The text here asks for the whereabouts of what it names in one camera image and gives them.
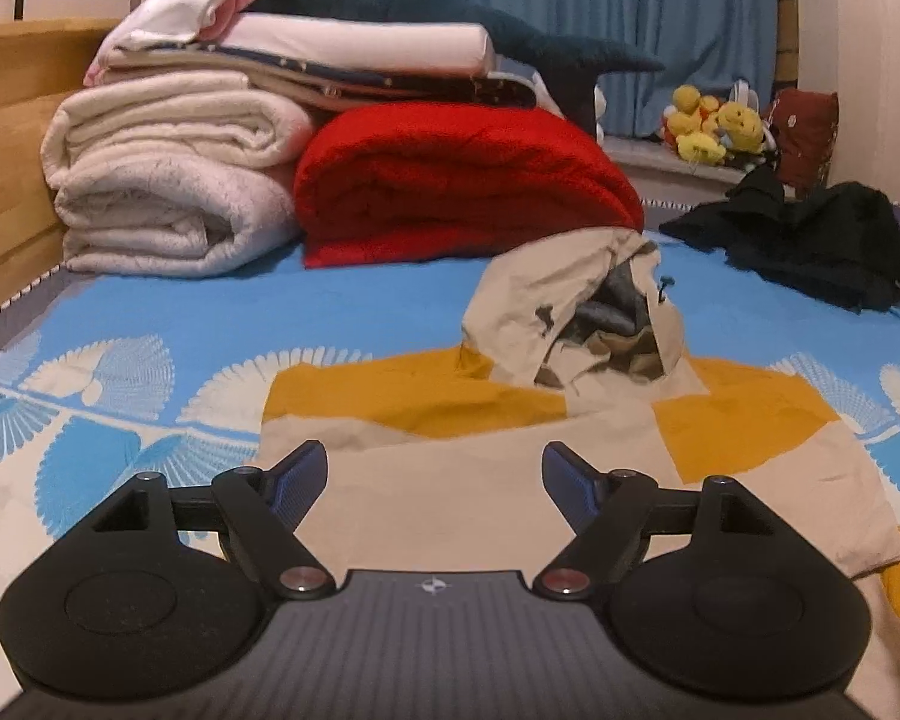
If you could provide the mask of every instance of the red pillow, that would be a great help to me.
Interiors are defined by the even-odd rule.
[[[823,95],[783,89],[773,101],[766,119],[767,124],[775,126],[778,134],[780,166],[776,177],[796,189],[798,194],[826,183],[840,121],[837,93]]]

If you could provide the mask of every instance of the bed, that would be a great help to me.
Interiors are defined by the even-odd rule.
[[[197,282],[60,269],[36,145],[107,29],[0,27],[0,593],[136,471],[199,485],[251,461],[279,370],[453,346],[487,266],[305,271],[291,245]],[[900,522],[900,312],[855,316],[652,237],[690,352],[809,381],[866,445]],[[15,689],[0,650],[0,705]]]

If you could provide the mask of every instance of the logo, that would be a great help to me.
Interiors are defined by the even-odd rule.
[[[431,577],[422,581],[417,587],[430,595],[439,595],[450,586],[443,579],[439,579],[439,577]]]

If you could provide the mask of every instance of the white pillow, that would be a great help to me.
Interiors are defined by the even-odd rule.
[[[365,23],[244,13],[221,45],[343,70],[486,76],[496,67],[478,23]]]

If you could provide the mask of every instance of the wooden bed frame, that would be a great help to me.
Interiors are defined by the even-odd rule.
[[[40,142],[115,23],[0,24],[0,304],[60,262],[63,228],[43,180]]]

